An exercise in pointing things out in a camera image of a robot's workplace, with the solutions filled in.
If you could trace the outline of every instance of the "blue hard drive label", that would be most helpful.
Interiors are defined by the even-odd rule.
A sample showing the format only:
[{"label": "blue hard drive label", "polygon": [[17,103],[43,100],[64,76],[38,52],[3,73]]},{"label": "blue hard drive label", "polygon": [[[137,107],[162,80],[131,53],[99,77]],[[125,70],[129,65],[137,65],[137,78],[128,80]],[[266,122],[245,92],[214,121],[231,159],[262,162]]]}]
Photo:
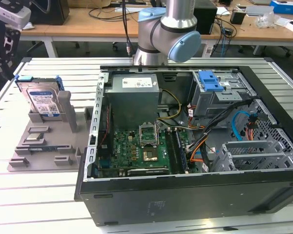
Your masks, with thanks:
[{"label": "blue hard drive label", "polygon": [[29,95],[39,114],[45,117],[56,117],[60,115],[55,102],[56,98],[53,98],[50,91],[29,92]]}]

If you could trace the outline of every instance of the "robotic arm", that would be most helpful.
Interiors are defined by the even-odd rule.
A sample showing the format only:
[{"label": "robotic arm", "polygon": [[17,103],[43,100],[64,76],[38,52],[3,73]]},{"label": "robotic arm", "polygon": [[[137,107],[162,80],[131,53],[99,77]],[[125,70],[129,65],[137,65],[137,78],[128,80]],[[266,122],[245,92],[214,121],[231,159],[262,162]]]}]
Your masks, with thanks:
[{"label": "robotic arm", "polygon": [[[0,0],[0,73],[6,80],[14,78],[10,69],[11,59],[15,55],[20,41],[19,30],[23,29],[30,19],[29,3],[32,2],[47,14],[50,11],[51,0],[47,1],[48,7],[44,10],[36,0]],[[6,23],[10,24],[12,28],[6,27]]]},{"label": "robotic arm", "polygon": [[185,62],[201,45],[193,15],[195,0],[167,0],[167,7],[139,13],[138,50],[134,65],[165,65],[167,58]]}]

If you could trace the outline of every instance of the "blue cable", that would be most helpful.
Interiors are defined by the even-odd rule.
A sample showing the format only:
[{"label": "blue cable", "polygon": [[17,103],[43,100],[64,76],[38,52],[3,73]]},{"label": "blue cable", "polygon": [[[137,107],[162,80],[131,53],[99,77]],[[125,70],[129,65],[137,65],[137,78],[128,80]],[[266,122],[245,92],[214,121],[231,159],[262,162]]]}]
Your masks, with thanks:
[{"label": "blue cable", "polygon": [[221,55],[220,55],[220,57],[223,56],[223,52],[224,52],[224,48],[225,48],[225,44],[224,44],[224,42],[225,42],[225,36],[224,35],[223,35],[223,41],[221,42],[222,49],[221,49]]},{"label": "blue cable", "polygon": [[235,119],[238,116],[238,114],[245,114],[247,117],[250,117],[251,115],[249,113],[247,113],[246,111],[238,111],[237,113],[235,113],[235,115],[232,118],[231,127],[233,130],[233,133],[235,134],[236,138],[238,138],[238,140],[242,140],[242,137],[240,136],[238,130],[235,127]]}]

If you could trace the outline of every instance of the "hard drive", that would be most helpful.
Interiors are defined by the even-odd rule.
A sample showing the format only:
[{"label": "hard drive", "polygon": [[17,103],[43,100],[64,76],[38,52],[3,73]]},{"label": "hard drive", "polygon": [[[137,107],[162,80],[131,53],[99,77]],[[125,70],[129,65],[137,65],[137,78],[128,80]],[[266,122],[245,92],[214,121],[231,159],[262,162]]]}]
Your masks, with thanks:
[{"label": "hard drive", "polygon": [[25,98],[31,103],[31,113],[38,113],[44,120],[57,120],[63,109],[58,102],[59,91],[64,91],[62,79],[15,77],[15,83]]}]

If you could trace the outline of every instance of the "white table surface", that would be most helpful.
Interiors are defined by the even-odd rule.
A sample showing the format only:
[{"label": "white table surface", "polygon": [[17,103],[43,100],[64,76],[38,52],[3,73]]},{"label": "white table surface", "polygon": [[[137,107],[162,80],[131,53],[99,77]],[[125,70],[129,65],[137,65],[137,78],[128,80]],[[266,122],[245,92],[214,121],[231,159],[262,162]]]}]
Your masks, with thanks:
[{"label": "white table surface", "polygon": [[[203,59],[192,64],[249,64],[260,77],[273,78],[281,72],[261,58]],[[100,64],[130,64],[127,58],[35,58],[22,63],[15,74],[35,77],[60,75],[72,92],[76,111],[92,105]],[[293,203],[275,214],[222,217],[178,222],[96,227],[83,202],[74,201],[77,172],[18,173],[7,171],[25,127],[29,105],[16,85],[7,83],[0,93],[0,234],[27,233],[293,233]]]}]

